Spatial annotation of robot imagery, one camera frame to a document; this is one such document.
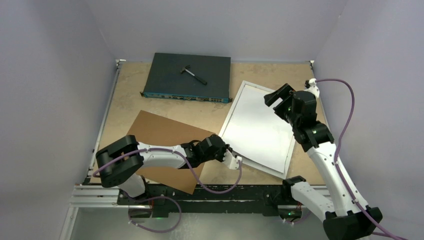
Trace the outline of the brown cardboard backing board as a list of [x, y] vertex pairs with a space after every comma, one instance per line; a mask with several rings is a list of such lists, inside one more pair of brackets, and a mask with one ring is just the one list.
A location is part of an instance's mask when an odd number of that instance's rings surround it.
[[[172, 147], [192, 140], [204, 140], [213, 132], [141, 110], [129, 128], [128, 135], [148, 145]], [[137, 172], [146, 180], [164, 184], [187, 194], [193, 194], [197, 180], [189, 169], [172, 167], [142, 167]]]

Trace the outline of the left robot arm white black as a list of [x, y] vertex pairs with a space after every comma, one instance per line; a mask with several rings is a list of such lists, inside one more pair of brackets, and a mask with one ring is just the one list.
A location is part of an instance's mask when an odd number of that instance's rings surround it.
[[126, 135], [99, 150], [95, 158], [98, 169], [92, 176], [100, 178], [104, 188], [118, 187], [138, 205], [149, 199], [146, 180], [136, 173], [141, 168], [193, 170], [216, 160], [231, 170], [237, 170], [242, 162], [233, 155], [230, 145], [216, 134], [174, 146], [149, 145], [137, 141], [134, 135]]

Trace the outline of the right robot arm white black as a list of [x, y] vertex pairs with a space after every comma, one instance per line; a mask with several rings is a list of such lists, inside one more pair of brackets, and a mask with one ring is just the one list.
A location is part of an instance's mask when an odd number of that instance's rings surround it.
[[294, 138], [313, 161], [324, 179], [330, 198], [317, 192], [302, 176], [282, 181], [280, 196], [288, 204], [303, 204], [322, 222], [330, 240], [358, 240], [370, 236], [383, 219], [378, 207], [370, 207], [350, 179], [336, 155], [337, 146], [329, 128], [317, 119], [317, 86], [307, 84], [305, 90], [294, 90], [284, 84], [266, 94], [264, 103], [290, 124]]

